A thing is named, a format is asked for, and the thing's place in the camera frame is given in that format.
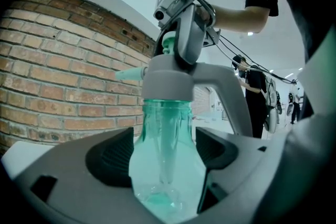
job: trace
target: white ceiling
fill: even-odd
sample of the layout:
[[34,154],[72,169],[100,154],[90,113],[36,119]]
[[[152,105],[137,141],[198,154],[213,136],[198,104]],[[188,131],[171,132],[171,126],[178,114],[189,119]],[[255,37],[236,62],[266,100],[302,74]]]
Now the white ceiling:
[[[245,0],[208,0],[210,3],[233,9],[244,8]],[[291,15],[286,0],[279,0],[279,16],[270,17],[267,25],[259,34],[246,34],[222,31],[223,35],[233,42],[254,61],[268,69],[299,69],[304,64],[303,44],[299,30]],[[230,56],[223,45],[220,45]],[[211,63],[230,65],[229,60],[216,47],[205,49]]]

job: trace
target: trigger sprayer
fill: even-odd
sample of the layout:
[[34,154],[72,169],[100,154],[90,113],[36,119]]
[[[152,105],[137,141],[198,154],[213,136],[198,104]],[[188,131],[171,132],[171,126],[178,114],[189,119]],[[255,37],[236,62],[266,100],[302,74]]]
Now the trigger sprayer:
[[[174,41],[174,31],[164,35],[162,59],[174,57]],[[176,91],[183,92],[183,85],[176,85],[173,77],[180,76],[179,72],[160,75],[158,68],[151,79],[146,72],[146,68],[116,72],[117,79],[144,79],[144,86],[152,89],[152,98],[144,96],[143,130],[134,145],[129,176],[135,196],[148,210],[166,223],[178,223],[197,215],[205,177],[205,166],[192,141],[192,94],[178,98]],[[170,87],[160,89],[155,84],[170,79]]]

